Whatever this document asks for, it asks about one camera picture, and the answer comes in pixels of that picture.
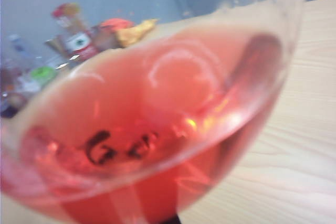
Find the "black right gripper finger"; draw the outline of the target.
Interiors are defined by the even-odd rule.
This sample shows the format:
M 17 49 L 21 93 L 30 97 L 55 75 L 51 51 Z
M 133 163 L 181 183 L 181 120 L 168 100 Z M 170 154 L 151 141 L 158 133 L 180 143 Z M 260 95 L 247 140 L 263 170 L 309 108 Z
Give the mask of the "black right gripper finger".
M 180 218 L 180 210 L 178 206 L 175 208 L 174 224 L 183 224 L 183 221 Z

